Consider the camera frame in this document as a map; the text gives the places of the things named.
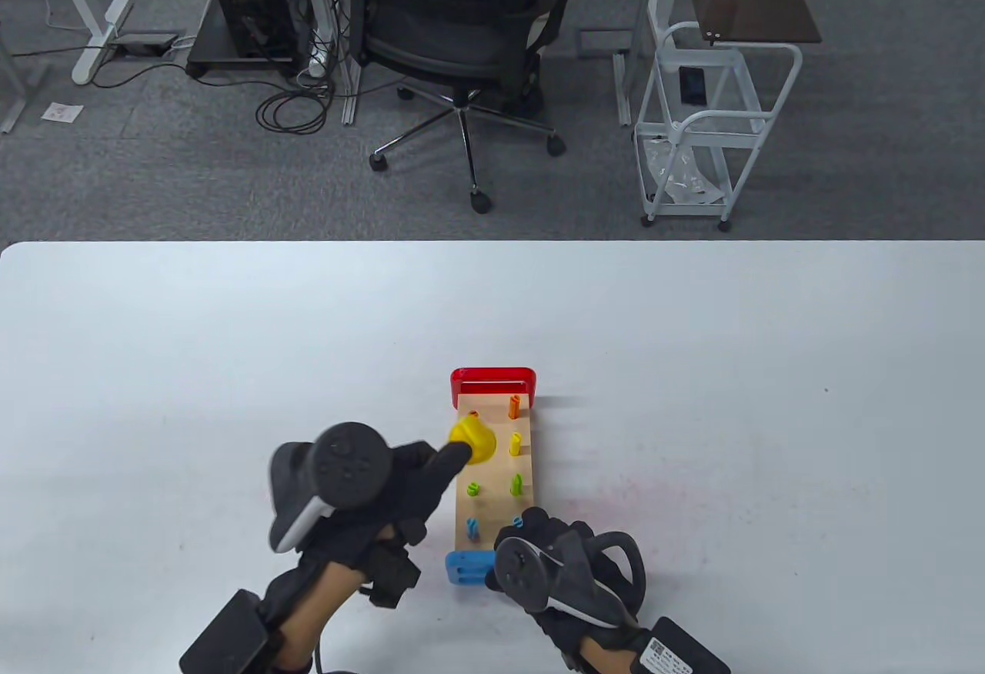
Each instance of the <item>hand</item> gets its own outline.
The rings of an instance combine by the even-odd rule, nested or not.
[[[548,513],[541,508],[527,509],[524,511],[522,519],[523,526],[519,527],[519,529],[515,526],[507,526],[500,530],[499,535],[496,537],[496,543],[493,544],[493,548],[499,548],[499,544],[504,539],[510,537],[520,537],[530,541],[530,543],[538,548],[546,548],[552,545],[557,536],[562,536],[563,533],[569,530],[576,530],[583,538],[591,538],[595,535],[591,528],[586,523],[581,522],[581,520],[576,520],[576,522],[571,523],[569,526],[563,520],[548,516]],[[640,605],[643,604],[643,600],[640,599],[639,592],[634,589],[629,580],[620,572],[616,562],[605,554],[600,553],[596,558],[591,560],[591,566],[594,578],[618,594],[619,599],[623,601],[623,605],[626,605],[626,610],[629,610],[630,614],[637,614]],[[496,580],[496,572],[494,571],[490,571],[486,575],[486,586],[495,591],[503,590]],[[587,670],[587,667],[584,665],[585,661],[581,659],[580,654],[582,643],[585,639],[602,638],[602,636],[599,636],[601,629],[553,608],[549,608],[544,612],[533,613],[531,616],[539,627],[541,627],[541,630],[549,636],[553,645],[567,659],[573,659],[579,663],[580,666],[577,668],[580,670]],[[609,647],[609,636],[605,636],[605,642],[606,645],[604,647]]]
[[[440,452],[424,441],[396,446],[390,478],[373,502],[335,511],[311,529],[299,547],[298,568],[278,576],[267,588],[265,618],[280,625],[331,562],[365,573],[370,582],[400,573],[402,564],[409,564],[404,547],[425,538],[426,522],[441,495],[471,457],[465,443],[448,443]],[[387,568],[380,568],[381,559]]]

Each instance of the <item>black mesh chair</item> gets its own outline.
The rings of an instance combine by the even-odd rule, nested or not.
[[[369,156],[373,171],[384,171],[384,153],[448,115],[462,129],[472,178],[472,209],[487,213],[492,200],[479,189],[467,115],[534,130],[546,136],[552,156],[564,153],[564,142],[551,126],[475,105],[486,91],[518,100],[537,89],[538,51],[557,38],[567,0],[352,0],[349,47],[360,65],[379,63],[430,84],[450,89],[433,93],[402,85],[401,98],[415,96],[446,105],[433,118],[380,146]],[[535,20],[548,16],[537,40],[527,45]]]

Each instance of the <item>glove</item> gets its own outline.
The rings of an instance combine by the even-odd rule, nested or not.
[[[499,531],[496,543],[493,548],[499,548],[499,544],[506,538],[520,537],[529,541],[538,548],[546,548],[553,544],[557,536],[562,536],[569,530],[576,530],[578,536],[591,538],[595,533],[587,523],[576,520],[570,526],[563,520],[548,516],[548,513],[541,508],[528,508],[521,516],[523,526],[507,526]],[[591,560],[592,576],[609,589],[618,594],[619,599],[626,605],[631,615],[639,612],[643,604],[643,598],[637,589],[623,576],[619,566],[605,554],[598,554]],[[493,591],[502,592],[502,586],[496,580],[496,572],[486,573],[486,586]],[[566,661],[573,661],[574,667],[579,671],[594,671],[588,663],[582,659],[580,654],[581,642],[585,638],[594,638],[604,649],[615,649],[619,647],[618,639],[613,638],[612,631],[605,631],[591,625],[569,614],[549,608],[539,613],[532,613],[531,617],[541,627],[541,630],[551,639],[553,645],[563,654]],[[636,630],[623,632],[627,640],[631,639]]]
[[[280,626],[305,597],[330,562],[365,573],[376,590],[367,592],[375,604],[396,607],[401,594],[416,584],[421,572],[408,558],[406,546],[425,538],[426,526],[441,495],[472,458],[467,443],[451,442],[436,452],[424,441],[393,449],[393,469],[383,491],[362,508],[337,509],[318,520],[299,545],[298,568],[283,573],[267,587],[261,603],[264,619]],[[394,537],[379,540],[387,526]]]

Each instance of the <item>red toy block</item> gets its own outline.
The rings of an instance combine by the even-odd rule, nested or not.
[[[537,375],[534,369],[455,369],[451,372],[451,404],[458,409],[459,394],[526,394],[534,406]]]

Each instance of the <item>plastic bag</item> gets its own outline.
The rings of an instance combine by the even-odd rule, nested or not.
[[[646,151],[646,164],[650,168],[650,174],[658,185],[667,172],[671,144],[668,140],[647,138],[643,140],[643,150]],[[694,160],[694,150],[689,146],[679,150],[664,189],[676,204],[711,204],[725,196],[721,189],[701,174],[697,161]]]

